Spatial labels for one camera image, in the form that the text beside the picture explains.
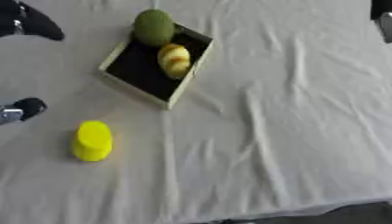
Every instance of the white tablecloth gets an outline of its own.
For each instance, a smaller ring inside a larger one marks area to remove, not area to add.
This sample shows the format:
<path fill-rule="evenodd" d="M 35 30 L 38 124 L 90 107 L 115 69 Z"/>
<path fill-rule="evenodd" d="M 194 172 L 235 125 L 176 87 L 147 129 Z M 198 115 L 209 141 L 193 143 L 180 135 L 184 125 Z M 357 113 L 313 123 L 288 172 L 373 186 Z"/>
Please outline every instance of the white tablecloth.
<path fill-rule="evenodd" d="M 49 105 L 0 128 L 1 223 L 187 223 L 392 199 L 392 45 L 370 1 L 26 2 L 66 40 L 0 39 L 0 102 Z M 150 7 L 215 40 L 172 111 L 97 72 Z M 70 157 L 86 120 L 113 130 L 107 160 Z"/>

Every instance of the ball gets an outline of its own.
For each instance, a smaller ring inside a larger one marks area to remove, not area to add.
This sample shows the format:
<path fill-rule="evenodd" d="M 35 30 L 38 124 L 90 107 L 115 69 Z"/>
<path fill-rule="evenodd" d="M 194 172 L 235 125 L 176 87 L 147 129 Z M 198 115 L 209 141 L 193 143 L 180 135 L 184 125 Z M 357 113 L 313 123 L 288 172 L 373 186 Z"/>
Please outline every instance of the ball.
<path fill-rule="evenodd" d="M 182 45 L 168 44 L 159 50 L 157 61 L 169 78 L 181 80 L 191 67 L 191 54 Z"/>
<path fill-rule="evenodd" d="M 163 46 L 174 36 L 175 26 L 172 18 L 161 10 L 145 10 L 134 23 L 134 34 L 148 46 Z"/>

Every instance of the yellow cup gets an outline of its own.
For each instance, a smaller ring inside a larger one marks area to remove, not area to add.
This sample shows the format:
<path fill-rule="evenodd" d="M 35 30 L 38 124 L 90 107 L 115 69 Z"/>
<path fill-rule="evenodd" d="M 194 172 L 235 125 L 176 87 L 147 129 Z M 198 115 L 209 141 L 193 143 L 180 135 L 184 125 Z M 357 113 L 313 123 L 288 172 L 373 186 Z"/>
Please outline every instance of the yellow cup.
<path fill-rule="evenodd" d="M 73 154 L 83 161 L 103 160 L 112 148 L 113 138 L 108 125 L 104 122 L 83 122 L 73 140 Z"/>

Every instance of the yellow ball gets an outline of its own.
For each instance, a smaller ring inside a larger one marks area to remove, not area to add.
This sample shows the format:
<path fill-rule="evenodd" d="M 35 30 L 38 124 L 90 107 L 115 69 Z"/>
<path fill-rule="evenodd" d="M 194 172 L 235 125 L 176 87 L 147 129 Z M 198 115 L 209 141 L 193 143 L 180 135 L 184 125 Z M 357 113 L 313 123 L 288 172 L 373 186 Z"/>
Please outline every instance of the yellow ball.
<path fill-rule="evenodd" d="M 182 45 L 168 44 L 159 51 L 157 61 L 169 78 L 181 80 L 191 67 L 191 54 Z"/>
<path fill-rule="evenodd" d="M 99 161 L 112 151 L 109 127 L 98 121 L 83 122 L 73 140 L 73 154 L 83 161 Z"/>

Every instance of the green ball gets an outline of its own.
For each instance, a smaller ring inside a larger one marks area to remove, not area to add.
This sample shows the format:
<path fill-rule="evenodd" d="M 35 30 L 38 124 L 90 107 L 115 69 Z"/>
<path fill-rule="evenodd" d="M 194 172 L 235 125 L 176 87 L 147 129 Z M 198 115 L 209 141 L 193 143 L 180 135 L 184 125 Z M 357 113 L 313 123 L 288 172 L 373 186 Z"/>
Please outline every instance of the green ball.
<path fill-rule="evenodd" d="M 134 34 L 148 46 L 163 46 L 174 36 L 174 23 L 161 10 L 145 10 L 135 19 Z"/>

